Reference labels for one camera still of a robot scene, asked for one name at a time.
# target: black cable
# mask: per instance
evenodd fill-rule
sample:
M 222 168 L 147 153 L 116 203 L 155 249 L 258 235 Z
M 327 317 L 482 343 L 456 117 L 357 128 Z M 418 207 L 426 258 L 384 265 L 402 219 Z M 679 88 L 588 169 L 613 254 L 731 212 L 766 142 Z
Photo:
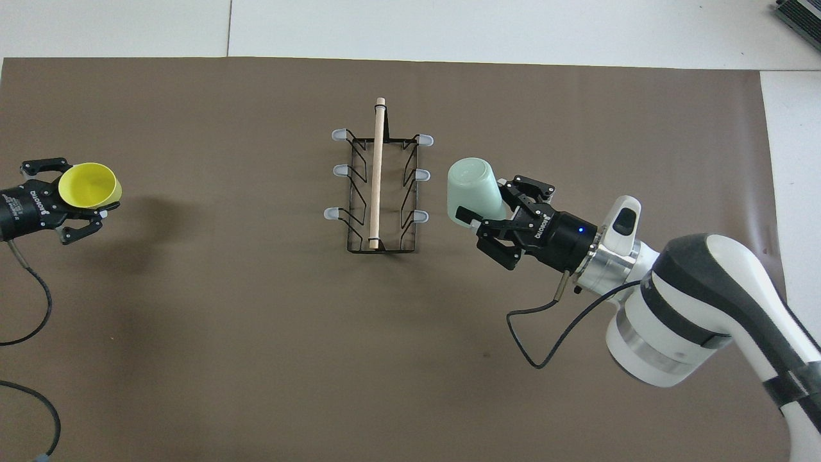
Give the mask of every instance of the black cable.
M 541 369 L 542 367 L 545 367 L 545 366 L 548 365 L 548 363 L 550 362 L 550 359 L 553 357 L 554 354 L 556 354 L 556 350 L 559 349 L 559 345 L 561 345 L 562 342 L 564 341 L 564 339 L 567 337 L 567 335 L 570 334 L 570 331 L 574 327 L 576 327 L 576 324 L 579 324 L 579 322 L 582 319 L 584 319 L 584 317 L 587 316 L 590 312 L 592 312 L 594 308 L 596 308 L 601 302 L 607 300 L 608 298 L 612 297 L 616 293 L 619 293 L 624 289 L 628 289 L 630 287 L 633 287 L 633 286 L 636 286 L 636 285 L 639 285 L 639 284 L 641 284 L 640 280 L 635 280 L 633 282 L 628 282 L 626 284 L 622 284 L 622 285 L 616 287 L 615 289 L 613 289 L 613 290 L 607 292 L 606 294 L 602 295 L 601 297 L 597 298 L 595 302 L 591 303 L 587 308 L 584 309 L 584 311 L 579 313 L 579 316 L 576 316 L 576 319 L 574 319 L 570 323 L 570 325 L 567 326 L 567 328 L 564 330 L 564 332 L 562 332 L 562 335 L 559 336 L 559 340 L 556 340 L 556 344 L 553 345 L 553 348 L 550 350 L 550 353 L 548 353 L 548 356 L 544 359 L 544 361 L 542 361 L 539 364 L 536 364 L 533 361 L 533 359 L 530 358 L 530 355 L 525 351 L 525 347 L 522 346 L 521 341 L 519 340 L 519 336 L 516 335 L 516 331 L 513 329 L 513 324 L 511 324 L 511 318 L 514 317 L 514 316 L 520 315 L 520 314 L 531 314 L 531 313 L 536 313 L 536 312 L 543 312 L 544 310 L 547 310 L 550 307 L 552 307 L 553 305 L 555 305 L 556 303 L 558 303 L 558 300 L 556 300 L 556 299 L 551 300 L 550 303 L 548 303 L 546 305 L 543 305 L 541 307 L 537 307 L 537 308 L 530 308 L 530 309 L 526 309 L 526 310 L 513 310 L 513 311 L 509 312 L 505 316 L 505 319 L 507 320 L 507 328 L 510 330 L 511 335 L 513 335 L 513 341 L 516 342 L 516 346 L 519 347 L 519 351 L 521 351 L 521 353 L 523 355 L 525 355 L 525 359 L 527 359 L 527 362 L 530 364 L 530 366 L 533 366 L 537 369 Z
M 0 380 L 0 386 L 7 386 L 9 388 L 13 388 L 15 390 L 22 391 L 23 393 L 32 395 L 38 400 L 40 400 L 40 402 L 43 403 L 46 406 L 46 408 L 48 408 L 48 411 L 51 413 L 52 418 L 54 419 L 54 438 L 52 439 L 51 447 L 48 448 L 48 450 L 45 452 L 45 455 L 51 455 L 54 452 L 54 449 L 57 447 L 57 443 L 60 441 L 60 416 L 57 415 L 57 410 L 54 408 L 54 404 L 51 404 L 51 401 L 49 401 L 48 398 L 46 398 L 45 396 L 41 395 L 38 391 L 31 390 L 27 386 L 18 385 L 14 382 L 3 380 Z
M 20 254 L 20 251 L 17 250 L 17 245 L 15 245 L 14 241 L 10 240 L 7 243 L 8 243 L 8 246 L 11 248 L 11 251 L 14 253 L 14 256 L 16 257 L 17 261 L 20 262 L 20 266 L 22 266 L 23 269 L 25 269 L 26 271 L 31 273 L 31 275 L 34 276 L 34 278 L 37 280 L 37 282 L 39 282 L 40 285 L 43 287 L 43 291 L 46 293 L 46 302 L 48 302 L 48 305 L 46 307 L 46 315 L 43 316 L 43 320 L 40 322 L 39 326 L 34 328 L 34 330 L 32 330 L 25 337 L 20 337 L 17 340 L 11 340 L 11 341 L 7 341 L 7 342 L 0 342 L 0 346 L 9 346 L 9 345 L 23 343 L 26 340 L 30 339 L 31 337 L 34 337 L 35 335 L 37 335 L 37 333 L 40 332 L 43 329 L 43 327 L 45 327 L 46 323 L 48 322 L 49 317 L 51 317 L 51 311 L 52 311 L 51 291 L 48 290 L 48 286 L 46 285 L 46 282 L 43 280 L 43 278 L 40 277 L 40 275 L 38 275 L 34 270 L 31 269 L 31 266 L 29 266 L 29 264 L 25 261 L 25 258 L 23 258 L 23 256 Z

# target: brown mat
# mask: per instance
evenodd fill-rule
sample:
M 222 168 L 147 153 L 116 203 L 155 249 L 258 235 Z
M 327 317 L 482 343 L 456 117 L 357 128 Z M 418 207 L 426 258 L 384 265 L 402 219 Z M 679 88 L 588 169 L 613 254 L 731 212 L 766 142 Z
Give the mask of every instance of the brown mat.
M 419 252 L 345 252 L 348 160 L 333 128 L 429 133 Z M 550 182 L 559 210 L 598 223 L 621 194 L 640 238 L 718 232 L 783 286 L 757 72 L 272 58 L 13 59 L 0 87 L 0 185 L 24 159 L 110 166 L 123 206 L 62 247 L 18 239 L 55 308 L 0 350 L 2 379 L 51 398 L 55 460 L 787 460 L 787 430 L 736 347 L 670 390 L 612 362 L 602 307 L 543 371 L 504 313 L 553 295 L 445 214 L 448 167 Z M 42 294 L 0 252 L 2 338 Z M 594 297 L 522 326 L 534 356 Z M 0 460 L 48 447 L 33 399 L 0 389 Z

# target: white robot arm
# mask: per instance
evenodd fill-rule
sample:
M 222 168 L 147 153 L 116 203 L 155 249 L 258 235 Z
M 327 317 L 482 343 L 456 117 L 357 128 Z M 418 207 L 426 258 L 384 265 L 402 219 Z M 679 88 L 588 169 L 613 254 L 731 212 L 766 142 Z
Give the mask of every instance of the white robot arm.
M 606 341 L 625 372 L 674 386 L 735 341 L 787 421 L 790 461 L 821 460 L 821 351 L 749 249 L 697 234 L 658 253 L 635 238 L 641 206 L 630 196 L 619 197 L 596 227 L 554 210 L 548 184 L 516 176 L 500 180 L 499 191 L 510 219 L 484 219 L 461 206 L 452 218 L 469 224 L 477 248 L 508 270 L 532 255 L 565 273 L 564 283 L 573 279 L 599 295 L 640 281 L 610 298 L 618 309 Z

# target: wooden dowel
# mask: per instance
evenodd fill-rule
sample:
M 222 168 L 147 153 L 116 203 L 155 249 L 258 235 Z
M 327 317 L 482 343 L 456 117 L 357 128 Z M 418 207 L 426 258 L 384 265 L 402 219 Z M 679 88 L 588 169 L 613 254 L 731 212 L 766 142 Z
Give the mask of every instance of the wooden dowel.
M 382 145 L 385 142 L 385 99 L 376 99 L 374 166 L 370 177 L 370 239 L 368 247 L 379 248 L 379 195 L 382 189 Z

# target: mug rack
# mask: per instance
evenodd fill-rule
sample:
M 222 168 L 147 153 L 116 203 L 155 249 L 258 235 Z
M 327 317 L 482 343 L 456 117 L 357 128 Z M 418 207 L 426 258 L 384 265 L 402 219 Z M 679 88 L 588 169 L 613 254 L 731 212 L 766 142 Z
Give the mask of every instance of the mug rack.
M 381 238 L 366 239 L 362 235 L 362 233 L 367 233 L 365 222 L 369 215 L 369 202 L 365 199 L 360 187 L 368 185 L 373 180 L 369 177 L 369 173 L 373 173 L 370 171 L 373 169 L 373 165 L 369 164 L 363 153 L 367 152 L 369 144 L 374 144 L 376 137 L 361 138 L 346 128 L 334 130 L 331 133 L 331 138 L 334 141 L 347 142 L 351 146 L 350 163 L 333 167 L 334 175 L 348 179 L 348 205 L 347 207 L 328 207 L 324 211 L 324 217 L 325 219 L 339 220 L 346 225 L 346 249 L 351 253 L 412 253 L 416 250 L 416 226 L 427 222 L 429 218 L 428 212 L 417 208 L 419 183 L 430 180 L 430 172 L 419 168 L 419 148 L 420 146 L 431 146 L 433 137 L 417 134 L 412 138 L 391 138 L 388 130 L 387 108 L 383 104 L 378 104 L 378 106 L 384 109 L 383 144 L 400 146 L 401 152 L 407 153 L 401 177 L 404 198 L 398 207 L 399 239 L 397 242 L 389 243 L 386 246 Z M 370 248 L 371 246 L 366 244 L 366 240 L 375 240 L 378 242 L 378 246 Z

